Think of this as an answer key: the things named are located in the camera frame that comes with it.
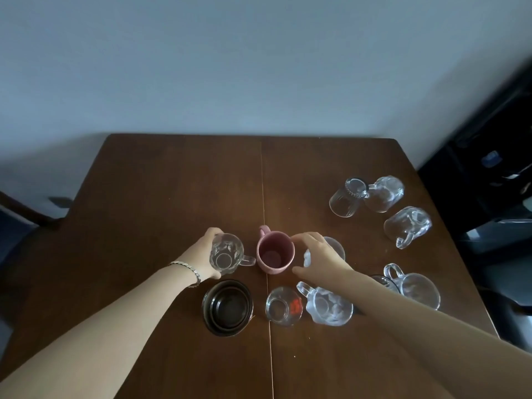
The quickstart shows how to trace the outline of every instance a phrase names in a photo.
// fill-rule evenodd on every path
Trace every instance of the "bracelet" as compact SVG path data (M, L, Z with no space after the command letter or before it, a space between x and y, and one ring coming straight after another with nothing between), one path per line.
M180 264L181 266L184 266L186 268L189 268L191 269L194 274L196 275L196 279L197 279L197 282L196 284L192 285L192 286L189 286L189 288L194 288L194 287L197 287L200 285L201 283L201 277L200 277L200 274L197 272L197 270L195 268L193 268L192 266L190 266L188 263L185 263L185 262L180 262L178 260L174 260L173 262L170 262L170 264Z

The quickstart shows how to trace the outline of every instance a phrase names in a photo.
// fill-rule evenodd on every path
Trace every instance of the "forearm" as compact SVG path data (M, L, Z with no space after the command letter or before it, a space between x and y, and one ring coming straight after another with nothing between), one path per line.
M178 265L157 271L24 363L0 383L0 397L114 397L170 304L195 281Z
M358 272L345 271L330 283L330 290L373 318L456 398L529 397L528 353Z

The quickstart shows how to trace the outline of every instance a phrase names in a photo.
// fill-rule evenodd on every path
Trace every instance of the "wall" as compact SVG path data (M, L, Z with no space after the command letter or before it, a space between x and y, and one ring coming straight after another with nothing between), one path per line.
M419 165L532 52L532 0L0 0L0 190L105 134L376 135Z

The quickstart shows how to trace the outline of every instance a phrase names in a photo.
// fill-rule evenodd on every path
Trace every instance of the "wooden table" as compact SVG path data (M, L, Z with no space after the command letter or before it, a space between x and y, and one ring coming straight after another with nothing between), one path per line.
M374 181L388 174L406 187L389 213L364 207L349 219L331 213L328 200L347 177ZM382 224L407 205L424 208L433 228L399 250ZM449 233L395 140L114 134L54 243L31 258L42 263L42 271L6 350L2 376L175 259L207 227L238 235L252 254L263 223L288 234L334 237L351 266L367 274L396 262L427 275L441 292L441 311L495 333ZM298 250L295 263L302 261ZM245 283L254 298L256 316L246 329L219 338L203 325L201 300L215 281L185 290L117 397L449 397L366 316L332 328L313 323L304 312L291 328L270 325L266 296L280 285L295 288L298 280L290 271L266 276L252 267L230 277Z

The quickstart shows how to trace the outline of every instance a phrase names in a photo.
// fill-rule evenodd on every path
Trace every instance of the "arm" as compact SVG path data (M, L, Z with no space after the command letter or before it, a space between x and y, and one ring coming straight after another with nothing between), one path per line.
M211 267L207 233L178 260L201 279L220 278ZM0 397L113 398L176 296L196 275L174 264L158 270L126 295L52 342L0 383Z
M532 355L351 269L317 232L292 237L312 255L293 272L350 300L416 358L454 397L530 397Z

